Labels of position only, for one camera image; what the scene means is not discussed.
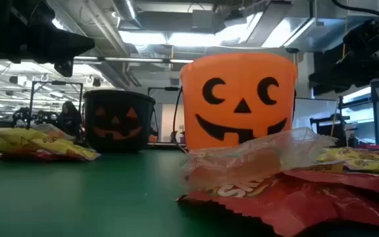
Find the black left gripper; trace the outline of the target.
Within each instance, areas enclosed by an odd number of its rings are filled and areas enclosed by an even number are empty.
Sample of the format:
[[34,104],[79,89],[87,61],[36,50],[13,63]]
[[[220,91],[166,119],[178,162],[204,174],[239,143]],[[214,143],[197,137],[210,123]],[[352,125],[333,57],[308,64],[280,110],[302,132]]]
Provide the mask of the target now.
[[22,21],[13,15],[0,18],[0,59],[14,63],[26,59],[46,63],[51,59],[74,58],[94,47],[93,39],[60,30],[51,21]]

